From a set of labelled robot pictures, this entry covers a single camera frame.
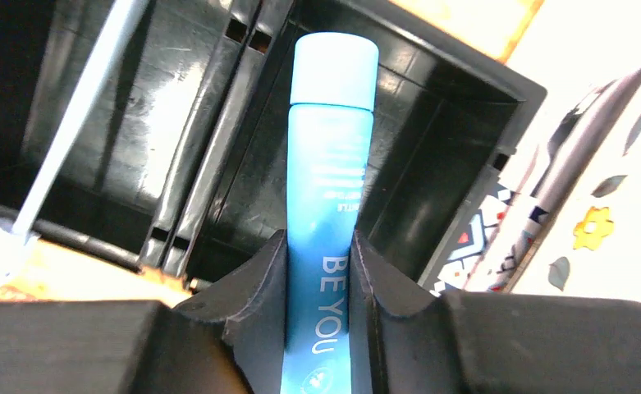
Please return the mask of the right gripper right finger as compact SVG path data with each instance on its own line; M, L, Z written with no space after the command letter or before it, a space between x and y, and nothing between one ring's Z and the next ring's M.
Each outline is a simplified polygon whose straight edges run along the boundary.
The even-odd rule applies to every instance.
M641 393L641 303L448 291L410 280L355 233L355 393Z

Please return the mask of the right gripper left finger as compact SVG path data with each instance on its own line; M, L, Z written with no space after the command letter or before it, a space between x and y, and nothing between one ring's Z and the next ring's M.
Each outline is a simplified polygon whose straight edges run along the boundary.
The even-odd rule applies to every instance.
M174 308L0 303L0 393L277 393L286 233Z

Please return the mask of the blue toothpaste tube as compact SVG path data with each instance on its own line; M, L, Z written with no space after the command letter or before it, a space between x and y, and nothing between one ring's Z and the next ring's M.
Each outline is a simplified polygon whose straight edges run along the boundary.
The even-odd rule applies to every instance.
M350 244L364 191L377 45L346 33L295 44L287 132L284 393L348 393Z

